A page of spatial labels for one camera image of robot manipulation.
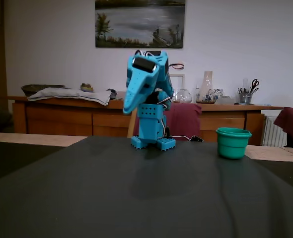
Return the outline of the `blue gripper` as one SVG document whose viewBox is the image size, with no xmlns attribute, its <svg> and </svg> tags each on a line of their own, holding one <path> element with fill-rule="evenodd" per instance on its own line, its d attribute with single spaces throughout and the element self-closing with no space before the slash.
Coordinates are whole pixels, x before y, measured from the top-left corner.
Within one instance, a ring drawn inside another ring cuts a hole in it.
<svg viewBox="0 0 293 238">
<path fill-rule="evenodd" d="M 128 68 L 134 67 L 130 76 L 127 76 L 127 91 L 123 102 L 123 113 L 131 113 L 139 104 L 144 103 L 155 89 L 159 74 L 167 75 L 169 62 L 166 52 L 144 52 L 135 54 L 128 59 Z"/>
</svg>

